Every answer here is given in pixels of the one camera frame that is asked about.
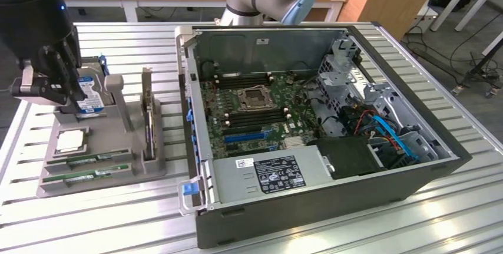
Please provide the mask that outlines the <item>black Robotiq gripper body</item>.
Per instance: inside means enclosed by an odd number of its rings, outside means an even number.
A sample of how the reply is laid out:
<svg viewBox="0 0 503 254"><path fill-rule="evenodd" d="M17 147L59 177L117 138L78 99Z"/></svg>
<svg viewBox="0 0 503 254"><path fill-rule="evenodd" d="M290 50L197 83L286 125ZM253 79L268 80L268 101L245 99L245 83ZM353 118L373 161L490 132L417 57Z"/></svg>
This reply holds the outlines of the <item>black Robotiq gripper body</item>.
<svg viewBox="0 0 503 254"><path fill-rule="evenodd" d="M18 61L35 63L39 49L67 46L75 67L81 66L74 26L63 0L1 0L1 41Z"/></svg>

